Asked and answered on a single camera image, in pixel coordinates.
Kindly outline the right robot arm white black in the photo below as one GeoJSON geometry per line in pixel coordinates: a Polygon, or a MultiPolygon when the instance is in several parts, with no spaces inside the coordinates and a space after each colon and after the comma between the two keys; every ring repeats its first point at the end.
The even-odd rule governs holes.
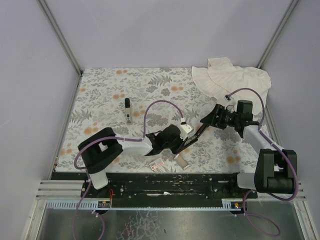
{"type": "Polygon", "coordinates": [[[201,123],[224,130],[234,128],[258,154],[254,173],[238,173],[237,186],[266,194],[298,193],[297,154],[293,150],[277,145],[260,128],[260,123],[253,121],[253,103],[239,100],[236,111],[216,104],[214,109],[201,123]]]}

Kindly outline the beige and black stapler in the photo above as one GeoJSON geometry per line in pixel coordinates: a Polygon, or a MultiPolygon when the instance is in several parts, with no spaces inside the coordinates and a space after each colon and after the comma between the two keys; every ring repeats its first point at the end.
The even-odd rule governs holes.
{"type": "Polygon", "coordinates": [[[126,118],[126,123],[128,125],[131,125],[133,123],[133,118],[132,118],[132,104],[129,98],[124,99],[124,106],[125,106],[125,118],[126,118]]]}

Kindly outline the cardboard staple tray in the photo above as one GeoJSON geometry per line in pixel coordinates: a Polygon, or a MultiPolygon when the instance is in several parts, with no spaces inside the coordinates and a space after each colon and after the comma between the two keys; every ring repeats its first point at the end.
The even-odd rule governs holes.
{"type": "Polygon", "coordinates": [[[180,154],[176,155],[174,160],[183,170],[186,170],[190,166],[180,154]]]}

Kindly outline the red white staple box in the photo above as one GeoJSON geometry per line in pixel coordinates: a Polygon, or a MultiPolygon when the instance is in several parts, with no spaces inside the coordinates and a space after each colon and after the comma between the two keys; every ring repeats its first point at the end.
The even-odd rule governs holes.
{"type": "Polygon", "coordinates": [[[152,169],[152,170],[155,170],[161,166],[164,165],[164,161],[161,159],[161,158],[158,158],[158,159],[155,159],[153,160],[152,162],[149,163],[149,167],[152,169]]]}

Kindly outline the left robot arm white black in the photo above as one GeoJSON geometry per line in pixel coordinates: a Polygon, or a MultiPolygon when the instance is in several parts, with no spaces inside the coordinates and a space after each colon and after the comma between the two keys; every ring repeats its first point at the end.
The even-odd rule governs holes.
{"type": "Polygon", "coordinates": [[[183,122],[138,138],[116,134],[111,127],[106,127],[78,145],[79,156],[93,187],[100,190],[109,183],[106,167],[120,154],[156,156],[163,150],[178,154],[187,145],[188,135],[192,131],[193,127],[183,122]]]}

